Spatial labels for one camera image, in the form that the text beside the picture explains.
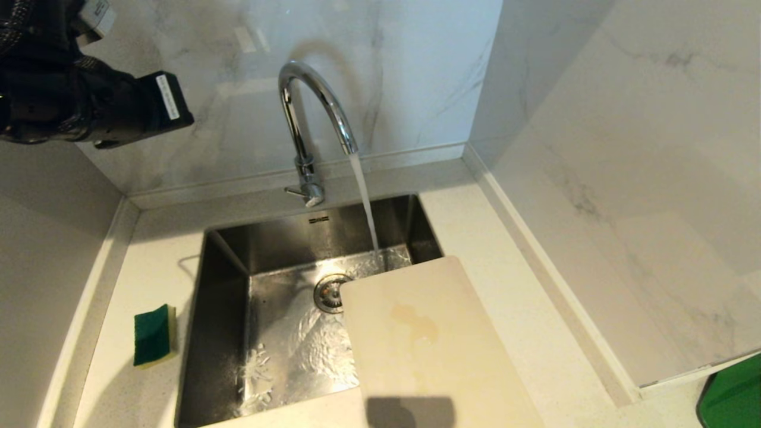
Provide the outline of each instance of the white countertop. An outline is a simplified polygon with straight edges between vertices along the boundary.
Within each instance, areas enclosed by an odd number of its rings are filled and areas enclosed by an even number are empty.
[[[570,330],[465,165],[446,161],[367,176],[371,197],[418,193],[446,255],[460,258],[544,423],[556,427],[700,427],[702,381],[616,407]],[[353,178],[328,180],[321,208],[355,203]],[[103,321],[77,428],[174,426],[182,356],[132,367],[133,316],[177,307],[184,350],[203,233],[298,212],[298,198],[268,190],[145,211],[140,215]],[[216,424],[238,427],[364,427],[358,388]]]

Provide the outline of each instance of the sponge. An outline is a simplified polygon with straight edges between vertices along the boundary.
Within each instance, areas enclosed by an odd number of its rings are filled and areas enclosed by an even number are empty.
[[[135,367],[147,369],[177,354],[176,313],[173,306],[163,305],[155,311],[135,315]]]

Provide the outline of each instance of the sink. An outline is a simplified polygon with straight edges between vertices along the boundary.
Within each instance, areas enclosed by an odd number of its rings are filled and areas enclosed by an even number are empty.
[[[206,233],[179,401],[180,427],[359,385],[341,313],[345,281],[441,257],[415,195]]]

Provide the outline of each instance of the chrome faucet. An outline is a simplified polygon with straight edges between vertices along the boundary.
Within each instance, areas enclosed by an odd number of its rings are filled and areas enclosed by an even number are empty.
[[[320,184],[320,178],[314,171],[314,156],[307,151],[304,137],[301,135],[301,129],[296,118],[293,96],[291,94],[291,84],[294,79],[305,83],[320,99],[330,117],[330,121],[333,122],[333,128],[335,128],[338,134],[343,152],[347,155],[356,153],[357,144],[341,104],[325,79],[303,62],[290,61],[286,63],[280,69],[278,86],[280,89],[280,101],[285,111],[285,119],[288,121],[293,143],[296,146],[295,164],[296,171],[298,171],[298,187],[286,187],[285,192],[303,197],[307,208],[311,208],[325,200],[325,190]]]

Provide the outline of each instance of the water stream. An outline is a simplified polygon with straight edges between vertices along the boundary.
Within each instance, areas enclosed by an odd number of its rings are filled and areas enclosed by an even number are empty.
[[[368,217],[368,226],[370,226],[370,235],[373,238],[373,248],[378,251],[378,236],[375,233],[375,220],[373,220],[373,212],[370,209],[370,197],[368,196],[368,186],[365,184],[365,176],[362,173],[362,165],[359,163],[359,154],[352,153],[349,155],[349,161],[352,163],[352,169],[354,175],[357,177],[357,185],[359,185],[359,193],[362,195],[362,205],[365,206],[365,214]]]

